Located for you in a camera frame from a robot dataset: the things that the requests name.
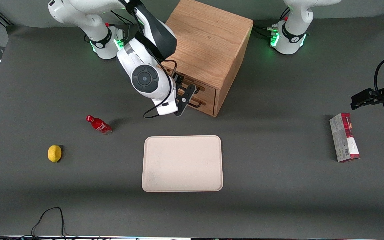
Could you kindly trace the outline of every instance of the yellow lemon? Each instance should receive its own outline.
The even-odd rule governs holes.
[[[53,163],[58,162],[61,158],[61,148],[60,146],[53,145],[48,149],[48,159]]]

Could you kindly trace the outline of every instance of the red bottle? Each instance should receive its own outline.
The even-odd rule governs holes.
[[[100,118],[94,118],[91,115],[87,116],[87,122],[91,123],[91,126],[93,126],[94,129],[97,131],[103,133],[104,135],[109,135],[112,132],[111,126],[106,124],[102,119]]]

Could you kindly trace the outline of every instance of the red and white box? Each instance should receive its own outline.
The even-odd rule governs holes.
[[[338,114],[330,119],[330,126],[333,133],[337,161],[345,163],[360,158],[358,147],[352,134],[351,114]]]

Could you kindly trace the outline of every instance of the wooden box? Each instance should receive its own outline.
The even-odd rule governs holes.
[[[244,59],[253,21],[194,1],[181,0],[166,24],[177,38],[169,59],[186,84],[200,91],[191,103],[197,110],[216,117]],[[163,64],[171,72],[174,64]]]

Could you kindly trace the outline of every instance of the drawer handle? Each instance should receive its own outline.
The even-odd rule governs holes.
[[[199,107],[201,107],[201,104],[202,104],[201,101],[199,102],[198,105],[195,105],[195,104],[192,104],[192,103],[188,103],[189,106],[192,106],[192,107],[194,107],[194,108],[199,108]]]

